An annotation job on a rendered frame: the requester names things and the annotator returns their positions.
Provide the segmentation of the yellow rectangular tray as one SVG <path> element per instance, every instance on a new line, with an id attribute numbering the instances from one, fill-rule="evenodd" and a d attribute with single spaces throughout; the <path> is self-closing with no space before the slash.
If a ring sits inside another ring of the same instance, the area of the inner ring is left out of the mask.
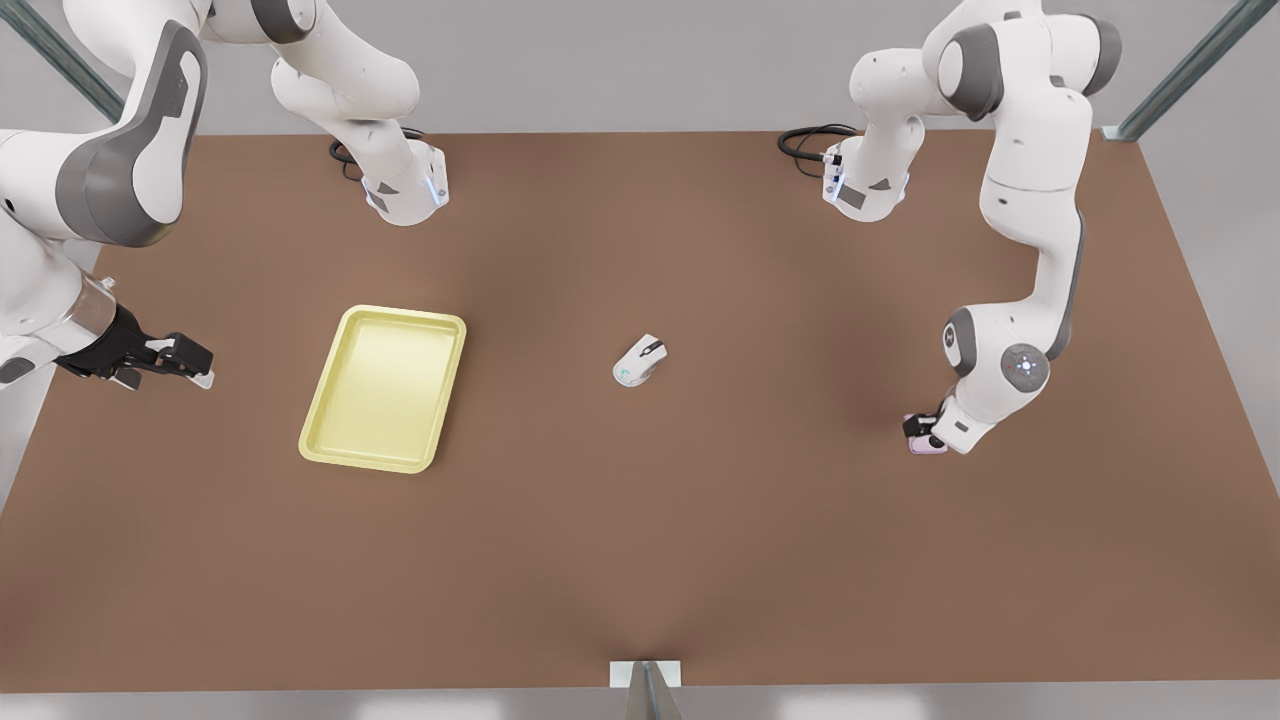
<path id="1" fill-rule="evenodd" d="M 301 456 L 404 474 L 429 468 L 466 332 L 451 314 L 348 309 L 300 433 Z"/>

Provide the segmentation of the white computer mouse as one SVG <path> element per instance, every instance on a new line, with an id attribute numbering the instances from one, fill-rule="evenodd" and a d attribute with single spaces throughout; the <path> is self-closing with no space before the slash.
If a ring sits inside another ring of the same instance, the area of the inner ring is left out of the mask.
<path id="1" fill-rule="evenodd" d="M 612 375 L 623 387 L 639 387 L 667 354 L 666 345 L 659 338 L 645 334 L 613 365 Z"/>

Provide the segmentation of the silver frame post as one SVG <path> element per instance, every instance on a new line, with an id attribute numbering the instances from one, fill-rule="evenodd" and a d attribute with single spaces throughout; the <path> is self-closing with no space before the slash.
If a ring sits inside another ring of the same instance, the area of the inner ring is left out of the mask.
<path id="1" fill-rule="evenodd" d="M 49 65 L 111 123 L 124 101 L 27 0 L 0 0 L 0 20 L 9 24 Z"/>
<path id="2" fill-rule="evenodd" d="M 623 720 L 684 720 L 673 688 L 682 685 L 678 660 L 611 661 L 609 688 L 626 688 Z"/>
<path id="3" fill-rule="evenodd" d="M 1140 140 L 1279 3 L 1280 0 L 1236 0 L 1120 123 L 1101 128 L 1103 140 L 1124 143 Z"/>

